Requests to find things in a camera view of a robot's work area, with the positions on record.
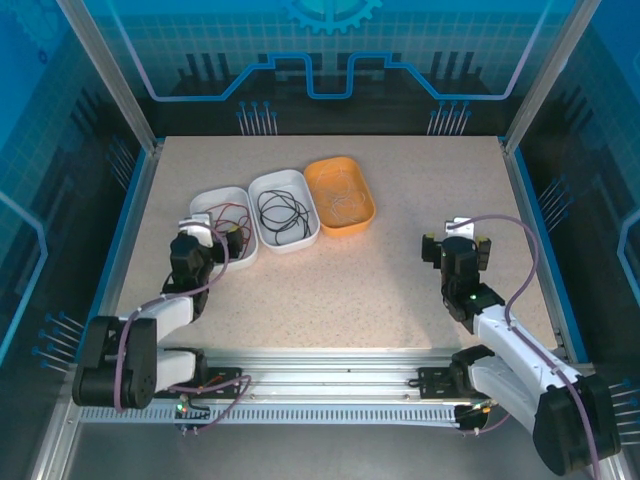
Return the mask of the white plastic container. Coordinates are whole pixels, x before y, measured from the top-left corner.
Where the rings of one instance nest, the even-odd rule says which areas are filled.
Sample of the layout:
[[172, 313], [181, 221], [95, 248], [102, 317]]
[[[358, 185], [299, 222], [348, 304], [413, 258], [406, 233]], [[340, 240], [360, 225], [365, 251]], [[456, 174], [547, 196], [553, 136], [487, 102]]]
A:
[[259, 240], [277, 254], [310, 247], [320, 221], [301, 172], [285, 169], [256, 178], [248, 189]]
[[249, 196], [243, 188], [228, 186], [200, 193], [191, 201], [189, 212], [191, 215], [208, 212], [211, 225], [223, 234], [235, 225], [242, 228], [244, 254], [241, 259], [230, 261], [229, 272], [248, 268], [255, 263], [259, 239]]

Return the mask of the orange plastic container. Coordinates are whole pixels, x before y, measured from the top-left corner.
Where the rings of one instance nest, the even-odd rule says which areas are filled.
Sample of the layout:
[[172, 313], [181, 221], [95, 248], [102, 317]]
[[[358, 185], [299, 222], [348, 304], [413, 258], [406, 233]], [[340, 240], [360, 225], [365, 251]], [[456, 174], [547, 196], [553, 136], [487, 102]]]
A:
[[325, 235], [341, 238], [369, 227], [376, 205], [356, 160], [346, 156], [318, 160], [303, 175]]

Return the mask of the aluminium table side rail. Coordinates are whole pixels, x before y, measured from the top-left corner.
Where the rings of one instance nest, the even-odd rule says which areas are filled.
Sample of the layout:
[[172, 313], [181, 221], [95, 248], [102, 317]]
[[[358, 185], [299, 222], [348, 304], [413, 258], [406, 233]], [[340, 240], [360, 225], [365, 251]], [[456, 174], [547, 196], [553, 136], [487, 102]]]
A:
[[79, 360], [81, 357], [91, 320], [99, 315], [112, 315], [117, 311], [128, 266], [164, 143], [165, 139], [160, 138], [153, 153], [147, 153], [142, 150], [139, 155], [122, 205], [94, 300], [89, 310], [80, 344], [76, 351], [76, 360]]
[[557, 333], [556, 337], [560, 339], [560, 345], [569, 360], [578, 364], [589, 364], [590, 359], [579, 324], [560, 272], [524, 158], [519, 148], [516, 148], [514, 153], [507, 151], [504, 137], [499, 137], [498, 141], [521, 220], [531, 228], [538, 241], [539, 263], [537, 277], [550, 322]]

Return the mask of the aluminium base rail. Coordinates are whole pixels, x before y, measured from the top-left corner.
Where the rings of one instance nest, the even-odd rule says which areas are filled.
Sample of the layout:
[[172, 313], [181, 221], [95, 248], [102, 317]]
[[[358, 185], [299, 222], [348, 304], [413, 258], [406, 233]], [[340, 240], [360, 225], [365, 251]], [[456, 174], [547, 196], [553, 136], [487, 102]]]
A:
[[[239, 368], [239, 395], [196, 395], [212, 402], [238, 398], [251, 403], [394, 403], [421, 401], [469, 404], [475, 398], [423, 399], [411, 386], [421, 367], [446, 368], [453, 352], [401, 350], [202, 350], [210, 367]], [[159, 393], [152, 400], [176, 399]]]

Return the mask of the aluminium frame post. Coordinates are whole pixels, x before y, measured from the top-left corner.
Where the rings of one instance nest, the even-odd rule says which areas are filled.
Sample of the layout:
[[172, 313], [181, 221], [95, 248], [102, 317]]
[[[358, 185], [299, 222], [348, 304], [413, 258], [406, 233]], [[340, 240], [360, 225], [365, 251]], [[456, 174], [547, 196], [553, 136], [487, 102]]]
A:
[[503, 153], [513, 156], [558, 77], [589, 26], [602, 0], [576, 0], [558, 37], [524, 97], [505, 139]]
[[148, 154], [155, 153], [156, 136], [83, 0], [56, 0], [56, 3], [141, 147]]

